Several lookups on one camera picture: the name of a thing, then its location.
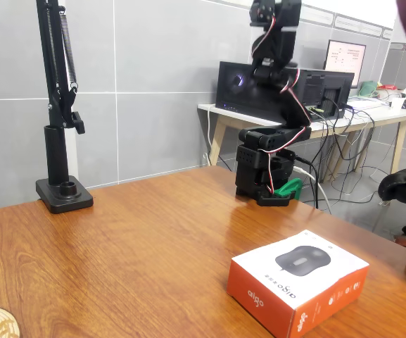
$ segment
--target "aigo logo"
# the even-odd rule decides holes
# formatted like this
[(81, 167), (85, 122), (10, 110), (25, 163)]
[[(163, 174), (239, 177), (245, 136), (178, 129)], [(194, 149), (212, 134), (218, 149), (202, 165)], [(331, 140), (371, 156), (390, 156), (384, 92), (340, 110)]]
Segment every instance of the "aigo logo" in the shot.
[(251, 291), (248, 290), (248, 295), (249, 295), (249, 297), (251, 297), (251, 298), (254, 300), (254, 302), (256, 303), (256, 308), (258, 308), (259, 306), (264, 306), (264, 302), (261, 301), (261, 300), (259, 299), (259, 297), (256, 297), (256, 295), (255, 295), (254, 292), (251, 292)]
[(301, 332), (301, 330), (303, 329), (303, 324), (306, 321), (306, 318), (306, 312), (303, 312), (303, 314), (301, 315), (300, 324), (298, 324), (298, 332)]

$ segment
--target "black lamp base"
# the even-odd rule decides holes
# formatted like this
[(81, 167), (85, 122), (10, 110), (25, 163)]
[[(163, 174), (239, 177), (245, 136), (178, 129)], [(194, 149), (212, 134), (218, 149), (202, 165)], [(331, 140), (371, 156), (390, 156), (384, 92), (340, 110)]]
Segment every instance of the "black lamp base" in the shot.
[(35, 189), (50, 213), (67, 213), (93, 206), (93, 196), (76, 177), (70, 176), (69, 180), (61, 185), (50, 185), (48, 179), (35, 183)]

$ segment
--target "white table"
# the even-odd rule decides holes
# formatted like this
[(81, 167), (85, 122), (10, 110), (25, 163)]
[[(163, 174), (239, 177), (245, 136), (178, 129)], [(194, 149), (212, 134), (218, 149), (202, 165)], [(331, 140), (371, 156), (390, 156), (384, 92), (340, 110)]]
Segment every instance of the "white table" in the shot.
[[(213, 104), (199, 104), (199, 109), (207, 111), (210, 108), (211, 113), (218, 114), (217, 120), (217, 127), (215, 128), (214, 138), (212, 141), (212, 151), (210, 152), (210, 162), (214, 165), (217, 163), (218, 156), (220, 154), (220, 147), (223, 142), (224, 132), (226, 127), (232, 127), (238, 130), (242, 130), (249, 127), (255, 126), (271, 126), (271, 125), (280, 125), (281, 123), (277, 123), (270, 120), (263, 120), (262, 118), (255, 118), (252, 115), (246, 115), (242, 113), (235, 113), (233, 111), (226, 111), (224, 109), (216, 108)], [(382, 125), (390, 125), (393, 123), (398, 123), (398, 132), (396, 137), (395, 149), (393, 152), (393, 159), (392, 159), (392, 167), (391, 173), (396, 173), (398, 171), (398, 165), (400, 163), (401, 158), (401, 151), (402, 145), (405, 140), (406, 135), (406, 109), (400, 109), (399, 111), (393, 111), (388, 106), (380, 106), (377, 108), (370, 108), (365, 110), (375, 121), (375, 127), (379, 127)], [(343, 157), (345, 157), (350, 149), (350, 144), (354, 140), (355, 133), (358, 130), (362, 130), (363, 128), (372, 128), (373, 125), (370, 123), (371, 120), (366, 117), (365, 114), (360, 115), (361, 118), (354, 118), (351, 126), (348, 128), (347, 132), (347, 139), (345, 144), (342, 148)], [(350, 112), (345, 112), (345, 117), (339, 119), (336, 124), (336, 131), (343, 130), (342, 127), (348, 125), (351, 118)], [(322, 135), (326, 135), (326, 125), (324, 123), (315, 122), (312, 123), (312, 134), (310, 135), (311, 139), (316, 139), (322, 137)], [(329, 129), (329, 134), (333, 134), (332, 128)], [(365, 151), (361, 153), (359, 161), (356, 163), (355, 170), (358, 171), (360, 168), (361, 163), (364, 161)], [(328, 168), (329, 170), (326, 171), (326, 175), (324, 180), (326, 180), (329, 176), (329, 173), (332, 173), (331, 179), (333, 180), (335, 176), (338, 174), (338, 170), (342, 164), (341, 156), (338, 157), (336, 162), (336, 166), (333, 170), (332, 165), (336, 160), (336, 149), (331, 152), (331, 158), (329, 159)]]

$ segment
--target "computer monitor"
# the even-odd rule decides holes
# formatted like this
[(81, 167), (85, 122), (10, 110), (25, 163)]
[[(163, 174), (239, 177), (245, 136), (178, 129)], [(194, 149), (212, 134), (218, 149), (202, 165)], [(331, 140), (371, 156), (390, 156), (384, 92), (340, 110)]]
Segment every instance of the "computer monitor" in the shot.
[(359, 76), (364, 62), (366, 46), (329, 40), (324, 69), (331, 72), (354, 73), (352, 88), (359, 85)]
[[(292, 114), (274, 85), (260, 84), (251, 76), (251, 65), (220, 62), (216, 107), (236, 113), (285, 123), (284, 115)], [(301, 69), (293, 91), (302, 105), (321, 109), (326, 119), (342, 118), (348, 101), (353, 73)], [(341, 111), (324, 98), (336, 102)], [(313, 121), (321, 120), (313, 114)]]

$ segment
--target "green object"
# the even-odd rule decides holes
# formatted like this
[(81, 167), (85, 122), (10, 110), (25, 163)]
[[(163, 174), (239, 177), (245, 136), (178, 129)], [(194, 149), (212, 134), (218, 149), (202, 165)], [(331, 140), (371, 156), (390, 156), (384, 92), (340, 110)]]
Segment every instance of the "green object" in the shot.
[(372, 96), (374, 96), (376, 88), (378, 88), (378, 82), (365, 81), (362, 83), (362, 87), (360, 88), (360, 91), (359, 91), (359, 96), (372, 97)]
[(303, 181), (299, 178), (288, 181), (285, 185), (274, 191), (274, 194), (279, 197), (289, 196), (292, 192), (295, 192), (295, 199), (300, 200), (301, 190), (303, 189)]

